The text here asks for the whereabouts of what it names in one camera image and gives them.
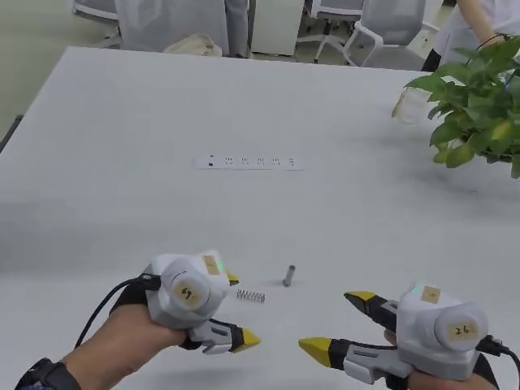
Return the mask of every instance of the metal spring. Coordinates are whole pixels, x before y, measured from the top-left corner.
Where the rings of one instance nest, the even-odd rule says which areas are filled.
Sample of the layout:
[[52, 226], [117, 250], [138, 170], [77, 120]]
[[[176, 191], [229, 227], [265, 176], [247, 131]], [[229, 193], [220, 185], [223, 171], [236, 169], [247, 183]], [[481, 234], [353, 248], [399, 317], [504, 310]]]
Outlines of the metal spring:
[[266, 294], [263, 292], [242, 290], [240, 288], [236, 290], [236, 297], [238, 299], [245, 299], [246, 301], [255, 301], [260, 303], [263, 303], [266, 300]]

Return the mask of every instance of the power outlet socket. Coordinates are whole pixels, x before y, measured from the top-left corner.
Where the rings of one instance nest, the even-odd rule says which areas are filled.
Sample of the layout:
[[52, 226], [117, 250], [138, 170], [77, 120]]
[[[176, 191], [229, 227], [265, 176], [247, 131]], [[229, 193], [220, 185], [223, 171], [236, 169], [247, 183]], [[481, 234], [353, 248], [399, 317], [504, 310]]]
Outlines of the power outlet socket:
[[209, 154], [195, 158], [193, 167], [196, 169], [226, 169], [241, 171], [303, 171], [304, 166], [297, 158], [280, 157], [234, 157], [230, 155], [217, 156]]

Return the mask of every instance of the floor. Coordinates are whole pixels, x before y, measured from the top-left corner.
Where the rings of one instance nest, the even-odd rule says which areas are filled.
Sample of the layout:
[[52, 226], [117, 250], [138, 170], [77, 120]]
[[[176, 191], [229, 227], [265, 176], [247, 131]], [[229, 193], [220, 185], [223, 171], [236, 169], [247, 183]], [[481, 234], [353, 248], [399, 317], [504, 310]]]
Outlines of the floor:
[[[449, 13], [445, 7], [439, 24]], [[313, 27], [319, 31], [319, 24]], [[64, 0], [0, 1], [0, 139], [18, 114], [35, 98], [67, 46], [92, 46], [104, 38], [107, 27], [74, 16]], [[415, 47], [421, 55], [429, 51], [422, 42]], [[254, 54], [255, 59], [312, 63], [318, 44], [299, 45], [294, 57]], [[326, 48], [321, 63], [343, 65], [333, 49]]]

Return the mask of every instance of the glass cup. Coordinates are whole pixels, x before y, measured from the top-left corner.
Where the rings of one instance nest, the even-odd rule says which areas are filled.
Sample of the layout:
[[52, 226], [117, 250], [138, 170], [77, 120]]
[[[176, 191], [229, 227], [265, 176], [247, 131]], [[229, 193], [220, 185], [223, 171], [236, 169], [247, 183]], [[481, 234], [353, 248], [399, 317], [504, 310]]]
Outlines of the glass cup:
[[392, 112], [405, 124], [416, 124], [424, 115], [430, 93], [422, 89], [406, 88]]

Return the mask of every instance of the white coat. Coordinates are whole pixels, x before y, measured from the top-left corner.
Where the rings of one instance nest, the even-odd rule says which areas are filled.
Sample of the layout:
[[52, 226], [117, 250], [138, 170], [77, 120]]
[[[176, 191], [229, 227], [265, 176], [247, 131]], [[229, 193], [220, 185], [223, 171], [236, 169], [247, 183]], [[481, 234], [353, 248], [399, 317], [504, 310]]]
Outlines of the white coat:
[[[520, 35], [520, 0], [475, 0], [480, 1], [487, 19], [496, 33]], [[444, 27], [437, 33], [433, 50], [442, 57], [441, 63], [463, 61], [452, 51], [456, 47], [476, 49], [479, 39], [455, 6]]]

